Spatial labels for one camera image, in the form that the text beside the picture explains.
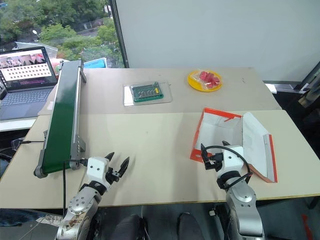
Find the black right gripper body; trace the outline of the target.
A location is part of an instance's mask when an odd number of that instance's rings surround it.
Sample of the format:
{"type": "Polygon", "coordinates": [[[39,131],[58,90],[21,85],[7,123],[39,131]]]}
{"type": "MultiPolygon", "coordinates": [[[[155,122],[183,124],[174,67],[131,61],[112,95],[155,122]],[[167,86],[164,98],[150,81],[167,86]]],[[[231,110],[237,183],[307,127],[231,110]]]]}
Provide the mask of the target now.
{"type": "Polygon", "coordinates": [[[216,153],[214,155],[208,156],[207,153],[203,155],[204,167],[206,170],[219,171],[223,166],[224,156],[223,153],[216,153]]]}

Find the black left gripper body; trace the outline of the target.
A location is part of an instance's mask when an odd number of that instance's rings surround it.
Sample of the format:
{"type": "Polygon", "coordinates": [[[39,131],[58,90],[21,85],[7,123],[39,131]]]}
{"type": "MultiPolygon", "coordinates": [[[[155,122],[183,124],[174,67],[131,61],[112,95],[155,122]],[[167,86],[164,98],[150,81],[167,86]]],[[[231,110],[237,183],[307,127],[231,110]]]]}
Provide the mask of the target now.
{"type": "Polygon", "coordinates": [[[123,173],[121,172],[121,170],[119,171],[115,171],[112,167],[109,167],[106,174],[105,174],[105,178],[106,181],[112,185],[113,182],[118,182],[119,179],[122,177],[123,173]]]}

